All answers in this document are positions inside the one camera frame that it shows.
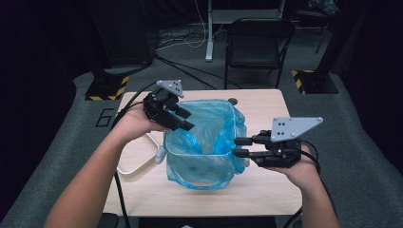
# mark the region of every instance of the wooden table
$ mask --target wooden table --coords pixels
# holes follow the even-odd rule
[[[141,100],[148,92],[142,93]],[[126,93],[122,108],[134,92]],[[185,91],[180,101],[236,98],[236,108],[245,116],[247,136],[271,129],[274,117],[289,113],[277,89],[197,90]],[[163,143],[163,133],[150,137]],[[250,151],[263,150],[254,144]],[[279,173],[257,167],[252,161],[245,171],[236,175],[229,185],[218,191],[191,190],[166,177],[166,163],[156,164],[157,146],[148,136],[129,143],[119,168],[124,172],[143,164],[135,175],[121,175],[127,214],[133,217],[226,217],[292,215],[301,206],[301,195],[288,179]],[[115,181],[112,182],[104,212],[122,214]]]

